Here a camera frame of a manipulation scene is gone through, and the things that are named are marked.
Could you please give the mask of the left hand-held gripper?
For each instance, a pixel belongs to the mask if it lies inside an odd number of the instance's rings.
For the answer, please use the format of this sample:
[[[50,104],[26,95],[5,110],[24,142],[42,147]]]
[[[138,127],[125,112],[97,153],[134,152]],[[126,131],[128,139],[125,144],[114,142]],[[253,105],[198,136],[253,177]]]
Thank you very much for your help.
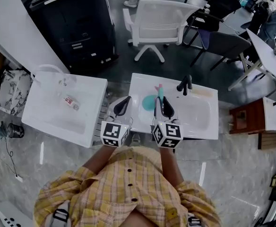
[[[115,117],[105,115],[101,123],[101,141],[106,146],[119,148],[125,143],[133,124],[133,119],[130,117],[132,97],[122,97],[115,103],[116,105],[113,107]]]

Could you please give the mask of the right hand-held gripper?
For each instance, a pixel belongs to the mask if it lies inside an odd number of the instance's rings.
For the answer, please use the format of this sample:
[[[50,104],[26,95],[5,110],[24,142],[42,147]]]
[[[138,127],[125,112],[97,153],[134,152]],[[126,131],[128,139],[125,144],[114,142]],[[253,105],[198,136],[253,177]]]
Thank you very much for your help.
[[[160,97],[157,97],[155,99],[152,135],[159,148],[176,148],[183,141],[183,125],[177,116],[173,116],[174,109],[167,97],[163,97],[162,105]]]

